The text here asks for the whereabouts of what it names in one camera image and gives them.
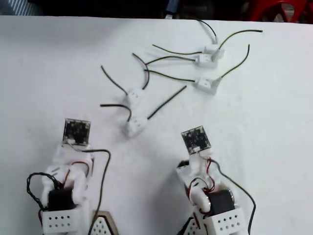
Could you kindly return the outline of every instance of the white plastic connector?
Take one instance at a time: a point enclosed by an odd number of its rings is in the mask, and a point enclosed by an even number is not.
[[[216,80],[201,77],[195,84],[196,88],[211,95],[215,95],[222,78]]]
[[[195,63],[199,67],[215,69],[218,65],[218,60],[212,60],[212,55],[209,54],[199,54]]]
[[[125,126],[125,134],[131,138],[142,132],[147,126],[146,117],[132,117]]]
[[[134,109],[140,103],[142,97],[144,96],[144,90],[141,88],[133,88],[128,91],[128,95],[126,96],[127,105]]]
[[[106,220],[98,217],[93,224],[91,235],[112,235]]]
[[[219,46],[220,45],[211,45],[208,47],[204,47],[203,53],[213,55],[213,60],[222,59],[225,54],[225,50],[219,49]]]
[[[204,223],[210,235],[230,235],[246,230],[244,212],[241,208],[208,217]]]

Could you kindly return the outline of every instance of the white connector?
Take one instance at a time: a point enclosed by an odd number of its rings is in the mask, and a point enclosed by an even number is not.
[[[197,89],[208,94],[215,95],[221,80],[222,77],[219,77],[216,80],[201,77],[199,80],[196,81],[195,85]]]
[[[199,54],[195,63],[199,67],[215,69],[218,65],[218,60],[212,60],[212,55],[210,54]]]
[[[219,47],[220,45],[211,45],[208,47],[204,47],[203,53],[212,55],[213,56],[212,60],[222,59],[225,54],[225,50],[219,49]]]
[[[230,235],[247,229],[241,208],[208,217],[204,223],[210,235]]]
[[[146,117],[132,117],[125,126],[125,134],[131,138],[142,132],[147,126],[148,120]]]
[[[128,95],[126,96],[127,105],[134,109],[140,103],[142,97],[144,96],[144,90],[141,88],[133,88],[128,91]]]

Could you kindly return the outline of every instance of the white surface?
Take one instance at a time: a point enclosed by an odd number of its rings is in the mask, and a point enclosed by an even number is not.
[[[313,26],[210,24],[220,41],[247,28],[264,33],[229,40],[216,70],[181,60],[151,65],[182,78],[218,77],[251,44],[247,61],[223,79],[216,96],[189,86],[128,140],[119,128],[128,111],[99,107],[121,97],[100,65],[110,68],[113,79],[125,78],[123,87],[144,84],[143,67],[132,52],[148,61],[165,55],[152,43],[197,51],[211,41],[198,22],[0,17],[0,233],[40,234],[38,206],[26,194],[26,178],[50,164],[68,117],[90,120],[93,147],[112,152],[101,210],[110,211],[121,235],[173,235],[182,228],[192,208],[175,173],[188,159],[180,133],[199,125],[223,171],[257,202],[252,234],[311,234]],[[182,83],[152,74],[142,111],[150,114]],[[95,157],[96,190],[106,156]],[[35,178],[31,188],[40,195],[40,180]],[[251,203],[239,195],[248,218]],[[95,208],[98,194],[93,197]]]

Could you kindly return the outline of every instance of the white plastic part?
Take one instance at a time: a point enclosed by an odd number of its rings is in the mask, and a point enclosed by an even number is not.
[[[204,224],[203,223],[200,224],[200,228],[199,228],[196,220],[194,218],[192,218],[189,221],[187,228],[186,228],[185,232],[183,233],[183,235],[207,235],[207,233],[205,231]]]
[[[203,53],[204,54],[210,54],[210,55],[216,55],[216,58],[221,59],[223,58],[225,54],[224,49],[219,49],[220,45],[210,45],[208,47],[204,47]]]
[[[75,146],[75,148],[84,150],[90,149],[90,145],[86,146]],[[53,165],[48,166],[46,173],[54,176],[59,182],[64,182],[65,177],[70,169],[67,176],[66,187],[72,187],[72,199],[75,204],[81,204],[84,192],[87,187],[87,180],[92,175],[92,164],[93,156],[90,153],[83,153],[75,151],[70,145],[65,144],[63,147],[59,146],[53,159]],[[85,162],[89,166],[89,173],[86,178],[86,165],[85,164],[74,164],[73,162]],[[48,205],[48,195],[51,190],[54,189],[53,182],[43,176],[42,183],[44,190],[41,197],[43,206]]]
[[[203,187],[200,187],[199,185],[192,187],[190,201],[193,205],[197,205],[197,208],[201,209],[202,212],[207,213],[211,210],[211,202],[202,189]]]
[[[244,212],[241,208],[208,217],[204,223],[210,235],[230,235],[246,230]]]
[[[196,85],[196,88],[198,88],[199,90],[206,92],[208,94],[211,94],[211,95],[215,95],[221,80],[222,80],[221,77],[215,80],[201,77],[200,79],[196,81],[195,85]]]
[[[43,231],[45,235],[72,232],[75,235],[86,235],[91,223],[89,201],[84,200],[72,210],[43,212]]]
[[[195,63],[199,67],[215,69],[218,65],[218,60],[212,60],[212,55],[210,54],[199,54]]]
[[[74,204],[78,205],[83,202],[84,192],[87,187],[86,174],[77,165],[71,165],[69,169],[70,172],[65,187],[73,187],[72,200]]]
[[[215,36],[215,39],[212,40],[212,44],[213,45],[219,44],[219,41],[220,40],[219,40],[218,36]]]
[[[128,91],[126,96],[126,102],[130,109],[134,109],[140,103],[142,97],[144,96],[144,90],[141,88],[133,88]]]
[[[148,120],[146,117],[132,117],[130,121],[126,122],[125,134],[129,138],[138,135],[147,126]]]
[[[106,220],[98,217],[91,231],[91,235],[112,235]]]

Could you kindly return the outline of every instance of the perforated plate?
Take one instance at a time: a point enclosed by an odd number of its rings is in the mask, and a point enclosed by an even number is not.
[[[105,217],[98,217],[93,225],[91,235],[113,235]]]
[[[43,212],[43,230],[48,233],[64,233],[79,231],[81,223],[81,207],[66,211]]]

